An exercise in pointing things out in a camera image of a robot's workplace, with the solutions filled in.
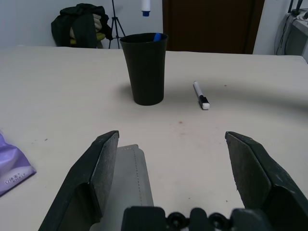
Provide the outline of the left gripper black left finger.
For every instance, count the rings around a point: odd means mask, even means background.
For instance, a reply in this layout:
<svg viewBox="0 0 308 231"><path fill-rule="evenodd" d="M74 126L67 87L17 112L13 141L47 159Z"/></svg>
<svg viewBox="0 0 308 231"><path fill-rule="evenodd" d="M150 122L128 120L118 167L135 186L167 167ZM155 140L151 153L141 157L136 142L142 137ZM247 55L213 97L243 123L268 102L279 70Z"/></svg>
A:
<svg viewBox="0 0 308 231"><path fill-rule="evenodd" d="M100 135L73 164L39 230L88 231L104 216L111 190L119 132Z"/></svg>

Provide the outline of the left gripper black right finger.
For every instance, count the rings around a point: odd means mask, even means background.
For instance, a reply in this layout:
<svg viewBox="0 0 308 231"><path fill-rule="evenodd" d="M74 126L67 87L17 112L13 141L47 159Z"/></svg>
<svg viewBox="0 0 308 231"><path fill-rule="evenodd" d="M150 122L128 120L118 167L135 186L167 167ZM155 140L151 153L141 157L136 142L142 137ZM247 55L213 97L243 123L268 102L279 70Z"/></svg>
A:
<svg viewBox="0 0 308 231"><path fill-rule="evenodd" d="M225 133L237 190L246 209L260 209L276 231L306 231L308 200L291 176L250 137Z"/></svg>

